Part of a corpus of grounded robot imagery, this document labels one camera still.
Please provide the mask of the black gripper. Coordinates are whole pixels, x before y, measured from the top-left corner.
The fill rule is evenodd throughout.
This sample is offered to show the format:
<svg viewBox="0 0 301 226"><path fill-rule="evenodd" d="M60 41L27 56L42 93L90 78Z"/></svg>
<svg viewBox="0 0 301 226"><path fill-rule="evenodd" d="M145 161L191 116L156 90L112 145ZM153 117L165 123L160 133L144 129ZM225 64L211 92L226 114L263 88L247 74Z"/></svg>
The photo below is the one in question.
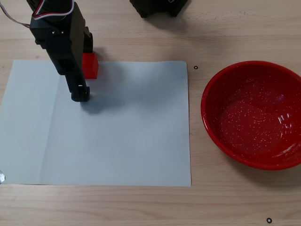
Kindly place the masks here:
<svg viewBox="0 0 301 226"><path fill-rule="evenodd" d="M65 75L71 99L87 102L90 88L82 70L83 53L93 53L93 35L74 1L31 1L30 31L47 51L60 75Z"/></svg>

